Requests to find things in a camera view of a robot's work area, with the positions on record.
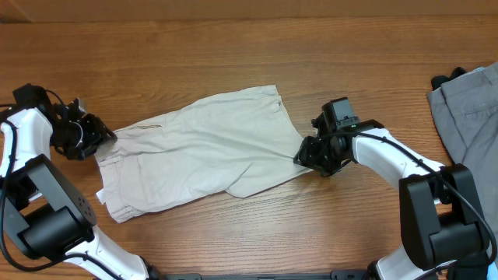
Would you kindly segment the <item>beige cargo shorts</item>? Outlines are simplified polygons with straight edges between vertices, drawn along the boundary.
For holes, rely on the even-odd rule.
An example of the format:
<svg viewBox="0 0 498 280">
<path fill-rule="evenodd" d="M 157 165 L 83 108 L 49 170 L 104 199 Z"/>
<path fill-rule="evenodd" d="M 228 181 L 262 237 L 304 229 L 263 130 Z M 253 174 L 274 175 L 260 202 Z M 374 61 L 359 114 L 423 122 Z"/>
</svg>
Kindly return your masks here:
<svg viewBox="0 0 498 280">
<path fill-rule="evenodd" d="M 237 198 L 307 172 L 302 136 L 274 85 L 209 96 L 116 130 L 95 158 L 116 222 L 226 192 Z"/>
</svg>

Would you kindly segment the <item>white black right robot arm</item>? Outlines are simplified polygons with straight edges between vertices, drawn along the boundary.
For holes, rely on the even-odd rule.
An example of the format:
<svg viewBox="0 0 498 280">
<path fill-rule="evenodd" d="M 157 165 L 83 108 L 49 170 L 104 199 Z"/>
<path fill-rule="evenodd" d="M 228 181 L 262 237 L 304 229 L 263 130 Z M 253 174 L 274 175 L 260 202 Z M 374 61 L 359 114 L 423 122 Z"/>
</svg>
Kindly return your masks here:
<svg viewBox="0 0 498 280">
<path fill-rule="evenodd" d="M 294 157 L 323 177 L 357 163 L 398 190 L 402 245 L 364 271 L 334 271 L 333 279 L 491 279 L 497 243 L 470 169 L 427 159 L 375 120 L 361 121 L 345 97 L 322 107 Z"/>
</svg>

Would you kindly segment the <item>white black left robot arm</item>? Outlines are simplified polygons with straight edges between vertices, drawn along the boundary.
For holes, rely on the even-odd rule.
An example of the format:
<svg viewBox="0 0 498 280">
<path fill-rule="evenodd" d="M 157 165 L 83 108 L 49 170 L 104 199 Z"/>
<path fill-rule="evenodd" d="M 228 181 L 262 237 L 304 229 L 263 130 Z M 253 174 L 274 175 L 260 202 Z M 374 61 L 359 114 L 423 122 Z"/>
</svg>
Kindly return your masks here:
<svg viewBox="0 0 498 280">
<path fill-rule="evenodd" d="M 110 239 L 97 225 L 85 196 L 51 162 L 51 151 L 69 160 L 91 157 L 116 139 L 80 98 L 52 103 L 52 92 L 30 83 L 15 89 L 4 105 L 1 132 L 1 238 L 28 258 L 15 261 L 5 244 L 3 257 L 20 271 L 35 272 L 60 263 L 74 264 L 97 279 L 161 279 L 163 274 L 139 255 Z"/>
</svg>

